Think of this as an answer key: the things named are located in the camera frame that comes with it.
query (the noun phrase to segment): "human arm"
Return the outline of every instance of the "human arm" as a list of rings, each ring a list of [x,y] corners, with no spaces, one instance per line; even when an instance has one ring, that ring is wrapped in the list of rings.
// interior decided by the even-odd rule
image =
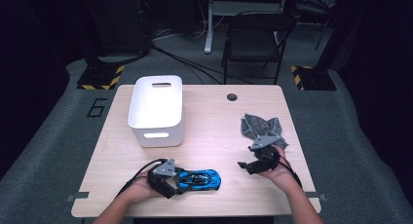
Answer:
[[[94,224],[105,223],[122,223],[128,209],[136,203],[142,202],[148,198],[160,197],[148,184],[146,171],[140,174],[135,182],[121,193],[112,203],[103,211],[103,213],[94,220]]]
[[[289,163],[286,160],[283,150],[279,146],[274,147],[282,156],[280,161],[288,166]],[[295,224],[323,223],[303,189],[297,181],[295,181],[288,169],[282,165],[278,165],[274,170],[267,170],[259,174],[270,179],[277,187],[285,192]]]

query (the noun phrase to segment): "black chair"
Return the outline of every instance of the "black chair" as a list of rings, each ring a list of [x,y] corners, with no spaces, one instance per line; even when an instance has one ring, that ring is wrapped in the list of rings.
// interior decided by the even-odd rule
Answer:
[[[296,23],[288,13],[245,12],[235,15],[228,24],[221,66],[224,66],[224,85],[227,83],[228,61],[277,62],[275,77],[230,76],[231,78],[274,79],[277,83],[286,39]]]
[[[337,0],[285,0],[291,1],[292,9],[287,12],[297,13],[301,16],[313,16],[321,21],[321,34],[316,43],[315,50],[319,49],[319,43],[324,36],[325,29],[330,24],[331,15],[336,6]]]

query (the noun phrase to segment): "desk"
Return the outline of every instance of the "desk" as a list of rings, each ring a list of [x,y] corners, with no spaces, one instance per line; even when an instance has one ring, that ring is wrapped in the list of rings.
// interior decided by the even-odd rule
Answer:
[[[207,35],[206,46],[204,52],[210,54],[212,50],[212,16],[234,16],[246,11],[266,11],[266,12],[280,12],[283,9],[285,0],[277,3],[250,3],[250,2],[230,2],[230,1],[208,1],[207,11]]]
[[[245,113],[263,119],[278,117],[282,136],[289,143],[286,157],[306,192],[315,187],[292,123],[282,89],[278,86],[183,86],[184,139],[168,148],[142,148],[128,125],[134,86],[116,92],[94,154],[80,187],[89,192],[76,199],[75,217],[96,217],[113,201],[123,185],[145,164],[159,158],[175,158],[177,167],[213,168],[222,178],[218,191],[187,192],[181,196],[153,198],[130,208],[128,216],[195,217],[260,216],[290,214],[284,193],[259,175],[249,175],[237,162],[253,162],[247,146],[252,140],[241,135]],[[238,96],[227,99],[228,93]],[[320,212],[318,198],[310,198]]]

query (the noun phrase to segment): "gray cloth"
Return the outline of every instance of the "gray cloth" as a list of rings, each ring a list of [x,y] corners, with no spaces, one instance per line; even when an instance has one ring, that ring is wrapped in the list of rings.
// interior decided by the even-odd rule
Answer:
[[[251,138],[256,139],[260,136],[278,136],[280,139],[275,142],[282,149],[284,149],[288,144],[281,137],[282,126],[278,118],[272,118],[271,120],[263,120],[260,117],[245,114],[244,118],[241,119],[241,134]]]

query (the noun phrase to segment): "gray carpet floor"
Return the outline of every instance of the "gray carpet floor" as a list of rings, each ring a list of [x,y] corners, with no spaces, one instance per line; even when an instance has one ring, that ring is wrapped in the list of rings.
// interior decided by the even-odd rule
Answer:
[[[299,91],[294,83],[290,66],[316,64],[325,46],[328,35],[320,49],[314,51],[319,36],[317,28],[297,25],[294,29],[287,43],[278,85],[284,91],[316,189],[328,198],[321,203],[320,215],[326,223],[413,223],[412,207],[404,198],[393,172],[378,158],[359,128],[352,98],[337,72],[329,70],[336,92]],[[222,72],[224,32],[215,32],[210,55],[203,52],[205,38],[205,35],[199,39],[170,36],[154,40],[154,44]],[[81,223],[71,215],[73,203],[67,198],[79,190],[120,85],[134,84],[142,76],[166,74],[180,76],[184,85],[215,84],[206,74],[190,70],[152,50],[143,59],[125,66],[114,90],[77,90],[76,82],[86,66],[83,60],[67,66],[70,83],[64,95],[1,180],[0,223]],[[208,73],[222,81],[220,73]],[[244,84],[239,80],[228,83]],[[104,106],[102,115],[87,117],[97,98],[101,98],[98,105]],[[292,223],[292,219],[277,216],[275,223]]]

